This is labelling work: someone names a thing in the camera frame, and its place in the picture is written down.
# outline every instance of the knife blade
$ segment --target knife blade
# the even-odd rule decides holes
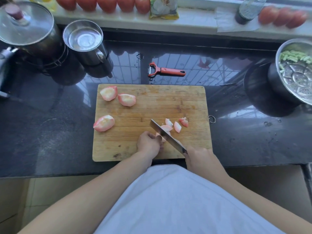
[[[178,150],[181,154],[188,153],[183,145],[179,144],[172,136],[170,136],[166,131],[164,131],[153,119],[151,119],[150,126],[166,141],[169,142],[176,150]]]

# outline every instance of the granite countertop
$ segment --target granite countertop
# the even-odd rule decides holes
[[[175,45],[155,35],[127,34],[133,42],[119,41],[124,34],[105,35],[114,64],[108,76],[101,67],[84,68],[71,53],[50,76],[18,55],[12,59],[2,88],[11,97],[0,100],[0,177],[99,174],[113,167],[117,162],[92,160],[96,93],[102,83],[204,86],[209,115],[216,118],[210,125],[213,151],[226,167],[312,162],[311,107],[285,101],[267,82],[267,63],[279,43],[249,41],[243,45],[249,49],[238,49],[241,41],[219,38],[181,36],[174,38]],[[152,61],[187,74],[149,79]],[[220,86],[232,82],[237,85]]]

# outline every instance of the person's left hand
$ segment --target person's left hand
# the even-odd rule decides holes
[[[142,153],[144,157],[152,160],[163,149],[161,136],[155,136],[149,131],[143,132],[138,138],[138,153]]]

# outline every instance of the hand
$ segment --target hand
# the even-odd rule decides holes
[[[143,154],[151,160],[156,157],[160,150],[163,149],[161,136],[155,136],[149,131],[143,132],[138,138],[137,149],[138,153]]]
[[[185,162],[190,172],[219,186],[230,178],[212,149],[188,146],[186,150],[188,154],[184,154]]]

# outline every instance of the vegetable peeler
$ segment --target vegetable peeler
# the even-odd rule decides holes
[[[168,74],[172,76],[180,76],[183,77],[185,76],[185,71],[184,70],[177,70],[177,69],[170,69],[170,68],[164,68],[164,67],[158,67],[156,66],[155,62],[152,62],[149,64],[149,74],[147,75],[148,77],[154,77],[157,73],[161,74]]]

